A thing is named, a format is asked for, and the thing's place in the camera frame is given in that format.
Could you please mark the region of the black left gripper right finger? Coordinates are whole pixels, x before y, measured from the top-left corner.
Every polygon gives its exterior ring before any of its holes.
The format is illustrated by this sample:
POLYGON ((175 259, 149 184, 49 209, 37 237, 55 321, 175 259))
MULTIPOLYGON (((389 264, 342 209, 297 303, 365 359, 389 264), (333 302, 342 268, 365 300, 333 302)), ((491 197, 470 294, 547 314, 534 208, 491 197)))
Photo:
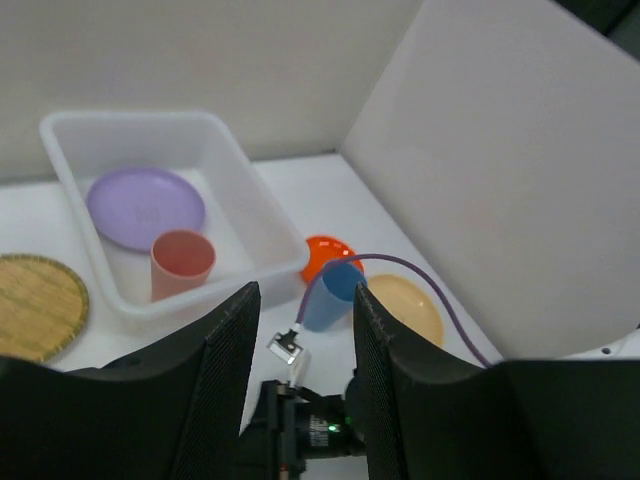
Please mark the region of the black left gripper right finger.
POLYGON ((373 479, 635 479, 639 364, 480 368, 396 320, 365 287, 353 313, 373 479))

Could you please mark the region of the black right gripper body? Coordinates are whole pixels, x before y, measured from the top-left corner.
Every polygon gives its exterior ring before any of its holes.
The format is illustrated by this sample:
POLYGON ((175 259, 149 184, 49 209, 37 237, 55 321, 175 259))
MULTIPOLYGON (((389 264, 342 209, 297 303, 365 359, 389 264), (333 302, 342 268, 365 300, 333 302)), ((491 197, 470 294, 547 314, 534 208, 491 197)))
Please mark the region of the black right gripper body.
POLYGON ((239 437, 239 479, 299 479, 307 462, 366 454, 358 381, 322 396, 277 380, 261 384, 254 413, 239 437))

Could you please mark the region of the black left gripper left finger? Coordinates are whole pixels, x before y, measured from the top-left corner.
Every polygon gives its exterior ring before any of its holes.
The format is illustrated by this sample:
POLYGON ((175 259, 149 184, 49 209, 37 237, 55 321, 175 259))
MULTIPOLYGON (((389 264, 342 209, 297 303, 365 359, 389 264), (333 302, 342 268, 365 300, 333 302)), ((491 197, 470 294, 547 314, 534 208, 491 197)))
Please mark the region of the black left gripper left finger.
POLYGON ((202 318, 101 368, 1 360, 5 479, 229 479, 261 294, 246 284, 202 318))

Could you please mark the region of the pink plastic cup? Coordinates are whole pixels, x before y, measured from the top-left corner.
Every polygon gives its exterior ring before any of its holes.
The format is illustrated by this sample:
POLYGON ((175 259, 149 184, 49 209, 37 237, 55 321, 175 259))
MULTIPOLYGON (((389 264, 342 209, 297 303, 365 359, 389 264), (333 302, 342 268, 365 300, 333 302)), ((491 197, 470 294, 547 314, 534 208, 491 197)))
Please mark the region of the pink plastic cup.
POLYGON ((217 261, 213 244, 192 230, 170 230, 152 245, 151 299, 181 294, 204 285, 217 261))

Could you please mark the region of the purple plastic plate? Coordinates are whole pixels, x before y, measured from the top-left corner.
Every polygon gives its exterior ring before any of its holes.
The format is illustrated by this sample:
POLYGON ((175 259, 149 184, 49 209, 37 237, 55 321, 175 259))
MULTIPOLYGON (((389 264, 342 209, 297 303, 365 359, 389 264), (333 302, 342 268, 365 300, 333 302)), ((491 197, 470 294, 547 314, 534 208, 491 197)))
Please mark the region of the purple plastic plate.
POLYGON ((167 231, 201 229, 206 216, 191 183, 157 167, 120 168, 100 176, 87 193, 86 206, 98 233, 141 252, 167 231))

